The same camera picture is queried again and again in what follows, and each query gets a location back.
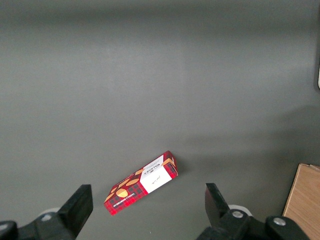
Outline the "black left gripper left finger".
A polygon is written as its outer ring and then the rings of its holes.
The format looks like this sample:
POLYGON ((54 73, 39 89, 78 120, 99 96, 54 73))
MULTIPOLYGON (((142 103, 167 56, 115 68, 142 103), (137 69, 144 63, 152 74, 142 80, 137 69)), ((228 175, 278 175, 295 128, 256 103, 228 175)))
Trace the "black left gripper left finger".
POLYGON ((13 220, 0 222, 2 240, 75 240, 93 211, 92 186, 81 185, 57 212, 41 214, 18 227, 13 220))

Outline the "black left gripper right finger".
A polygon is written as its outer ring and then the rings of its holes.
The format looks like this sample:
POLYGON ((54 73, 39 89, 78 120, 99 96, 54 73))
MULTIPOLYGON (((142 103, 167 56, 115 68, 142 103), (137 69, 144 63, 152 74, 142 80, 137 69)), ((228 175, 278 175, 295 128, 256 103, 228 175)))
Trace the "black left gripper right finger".
POLYGON ((245 211, 228 206, 218 187, 207 183, 205 211, 210 226, 198 240, 308 240, 309 237, 292 219, 268 216, 260 222, 245 211))

